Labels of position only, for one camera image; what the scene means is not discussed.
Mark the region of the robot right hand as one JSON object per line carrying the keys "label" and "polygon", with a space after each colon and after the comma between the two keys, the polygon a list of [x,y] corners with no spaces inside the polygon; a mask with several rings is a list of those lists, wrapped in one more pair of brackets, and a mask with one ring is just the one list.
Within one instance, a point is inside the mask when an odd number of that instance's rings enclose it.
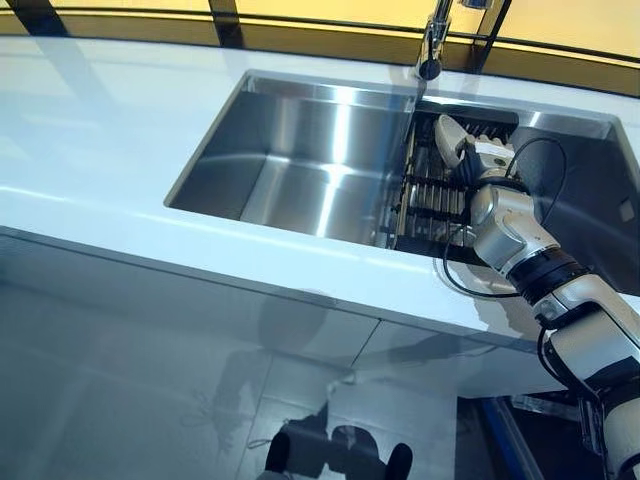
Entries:
{"label": "robot right hand", "polygon": [[513,149],[505,146],[465,143],[451,179],[457,184],[471,186],[487,178],[504,177],[514,156]]}

